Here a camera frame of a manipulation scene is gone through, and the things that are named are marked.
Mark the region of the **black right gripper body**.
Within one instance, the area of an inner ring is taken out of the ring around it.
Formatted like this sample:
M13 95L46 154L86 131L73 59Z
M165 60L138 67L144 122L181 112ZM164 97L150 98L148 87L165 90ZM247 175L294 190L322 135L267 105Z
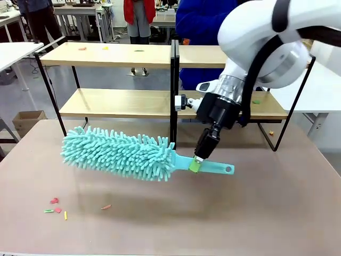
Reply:
M214 93L206 93L196 112L202 123L232 129L240 114L240 104Z

